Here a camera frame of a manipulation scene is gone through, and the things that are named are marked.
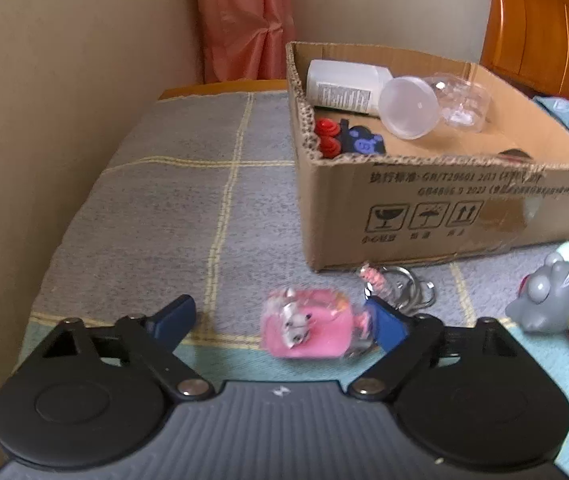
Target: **cardboard box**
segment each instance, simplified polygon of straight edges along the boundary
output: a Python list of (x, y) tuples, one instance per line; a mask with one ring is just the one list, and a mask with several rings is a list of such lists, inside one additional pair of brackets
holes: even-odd
[[(304, 92), (312, 59), (476, 81), (491, 93), (487, 124), (478, 134), (439, 124), (421, 139), (401, 140), (376, 118), (314, 110)], [(312, 269), (441, 262), (569, 238), (569, 133), (483, 67), (382, 46), (291, 43), (287, 80), (303, 249)], [(316, 115), (370, 127), (384, 137), (387, 155), (322, 158)], [(510, 149), (532, 161), (499, 156)]]

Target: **gray ribbed panel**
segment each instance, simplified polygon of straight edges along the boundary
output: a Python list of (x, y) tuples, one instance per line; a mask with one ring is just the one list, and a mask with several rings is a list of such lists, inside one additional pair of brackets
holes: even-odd
[[(285, 386), (290, 391), (277, 396)], [(0, 480), (566, 480), (552, 465), (510, 474), (459, 470), (414, 446), (378, 402), (338, 383), (228, 383), (178, 406), (162, 432), (129, 457), (86, 472), (11, 462)]]

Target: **plastic lid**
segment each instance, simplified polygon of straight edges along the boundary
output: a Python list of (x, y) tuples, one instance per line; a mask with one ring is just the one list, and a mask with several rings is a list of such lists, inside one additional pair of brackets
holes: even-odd
[(379, 118), (400, 139), (417, 139), (440, 120), (440, 105), (433, 89), (418, 77), (389, 80), (379, 95)]
[(340, 133), (340, 125), (331, 119), (321, 118), (315, 121), (315, 132), (319, 136), (335, 137)]
[(342, 151), (339, 140), (326, 136), (320, 137), (319, 148), (325, 158), (335, 158), (340, 155), (340, 151)]

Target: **wine glass icon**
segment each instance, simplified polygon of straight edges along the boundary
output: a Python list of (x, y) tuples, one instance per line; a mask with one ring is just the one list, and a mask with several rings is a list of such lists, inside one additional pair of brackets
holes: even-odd
[(393, 208), (389, 208), (389, 209), (376, 209), (375, 210), (375, 216), (377, 217), (378, 220), (382, 220), (382, 225), (377, 226), (376, 229), (386, 229), (387, 228), (387, 222), (394, 220), (395, 218), (400, 216), (404, 210), (405, 210), (405, 208), (403, 208), (403, 207), (393, 207)]

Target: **white plastic bottle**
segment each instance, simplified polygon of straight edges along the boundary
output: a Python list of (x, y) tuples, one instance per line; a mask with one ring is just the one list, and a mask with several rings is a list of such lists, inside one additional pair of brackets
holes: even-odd
[(379, 94), (391, 79), (383, 66), (314, 59), (307, 73), (307, 99), (314, 106), (379, 117)]

